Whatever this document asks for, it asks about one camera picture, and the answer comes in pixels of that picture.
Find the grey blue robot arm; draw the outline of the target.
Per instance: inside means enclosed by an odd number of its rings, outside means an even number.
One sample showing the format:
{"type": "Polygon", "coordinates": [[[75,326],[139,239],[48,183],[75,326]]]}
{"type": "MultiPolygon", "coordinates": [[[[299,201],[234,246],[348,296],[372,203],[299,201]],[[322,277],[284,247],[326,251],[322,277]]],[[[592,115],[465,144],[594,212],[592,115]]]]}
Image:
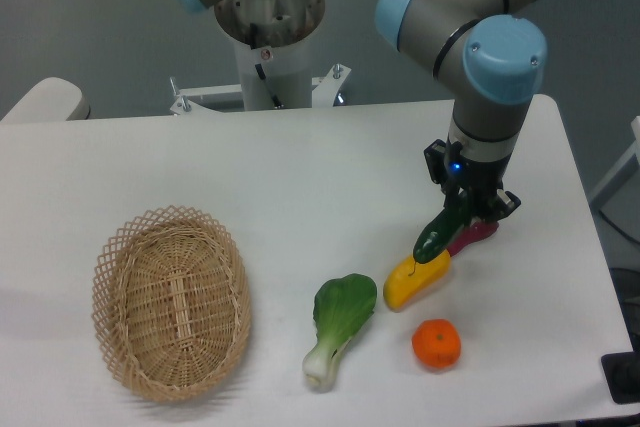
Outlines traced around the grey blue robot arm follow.
{"type": "MultiPolygon", "coordinates": [[[[179,0],[213,10],[238,48],[249,110],[308,107],[313,88],[305,41],[320,25],[324,0],[179,0]]],[[[398,52],[428,70],[454,96],[445,141],[425,157],[447,205],[466,197],[484,222],[509,216],[518,198],[502,178],[533,96],[547,43],[517,12],[536,0],[378,0],[374,23],[398,52]]]]}

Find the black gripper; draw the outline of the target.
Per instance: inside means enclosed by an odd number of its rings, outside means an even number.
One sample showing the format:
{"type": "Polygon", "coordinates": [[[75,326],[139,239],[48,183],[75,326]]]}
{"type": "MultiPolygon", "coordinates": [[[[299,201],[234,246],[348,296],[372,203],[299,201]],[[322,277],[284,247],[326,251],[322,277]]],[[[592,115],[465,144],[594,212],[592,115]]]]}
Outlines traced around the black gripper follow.
{"type": "Polygon", "coordinates": [[[472,160],[463,152],[460,141],[435,140],[424,150],[431,180],[445,196],[443,212],[447,220],[466,218],[466,193],[472,213],[484,223],[509,217],[520,207],[520,199],[503,187],[503,176],[511,159],[472,160]]]}

